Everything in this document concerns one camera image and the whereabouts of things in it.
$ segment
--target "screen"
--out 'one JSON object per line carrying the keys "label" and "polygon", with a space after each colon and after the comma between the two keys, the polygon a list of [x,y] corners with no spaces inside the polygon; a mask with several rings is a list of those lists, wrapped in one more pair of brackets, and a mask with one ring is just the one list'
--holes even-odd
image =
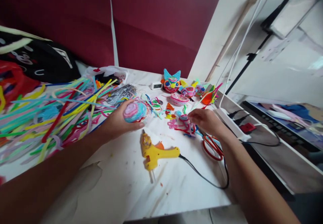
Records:
{"label": "screen", "polygon": [[154,88],[161,88],[162,87],[162,85],[161,84],[155,84],[154,85]]}

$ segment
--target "red wall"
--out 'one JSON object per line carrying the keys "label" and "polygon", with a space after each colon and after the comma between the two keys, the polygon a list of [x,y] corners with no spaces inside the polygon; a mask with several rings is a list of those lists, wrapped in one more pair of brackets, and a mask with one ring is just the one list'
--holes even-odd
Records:
{"label": "red wall", "polygon": [[119,65],[188,77],[218,1],[112,0]]}
{"label": "red wall", "polygon": [[110,0],[0,0],[2,23],[61,43],[92,66],[114,65]]}
{"label": "red wall", "polygon": [[[112,0],[119,65],[187,77],[219,0]],[[114,65],[110,0],[0,0],[0,21]]]}

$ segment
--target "digital clock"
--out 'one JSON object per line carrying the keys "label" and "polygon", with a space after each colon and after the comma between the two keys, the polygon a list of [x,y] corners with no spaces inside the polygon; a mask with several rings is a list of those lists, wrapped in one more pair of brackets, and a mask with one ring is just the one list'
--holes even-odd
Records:
{"label": "digital clock", "polygon": [[162,87],[163,87],[163,84],[161,82],[154,82],[154,83],[151,83],[150,85],[151,90],[161,89]]}

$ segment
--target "hand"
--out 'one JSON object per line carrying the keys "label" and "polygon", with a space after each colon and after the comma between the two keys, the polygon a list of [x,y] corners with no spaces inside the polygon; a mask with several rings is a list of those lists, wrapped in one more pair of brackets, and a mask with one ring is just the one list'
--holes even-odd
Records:
{"label": "hand", "polygon": [[221,120],[209,109],[195,109],[188,114],[188,118],[190,122],[197,124],[199,128],[213,136],[217,136],[218,132],[226,130]]}
{"label": "hand", "polygon": [[134,102],[134,99],[123,102],[114,112],[109,115],[98,130],[109,137],[110,140],[113,140],[124,133],[143,128],[145,124],[142,122],[128,123],[124,120],[123,112],[127,108],[128,104],[132,102]]}

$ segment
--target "blue felt ears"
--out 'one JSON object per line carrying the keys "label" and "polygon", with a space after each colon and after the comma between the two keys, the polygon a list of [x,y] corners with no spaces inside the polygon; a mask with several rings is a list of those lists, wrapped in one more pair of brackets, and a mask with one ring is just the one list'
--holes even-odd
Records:
{"label": "blue felt ears", "polygon": [[169,74],[169,72],[166,70],[166,68],[164,69],[164,79],[167,80],[170,77],[176,77],[177,80],[179,81],[181,78],[181,71],[178,71],[177,73],[175,73],[173,76]]}

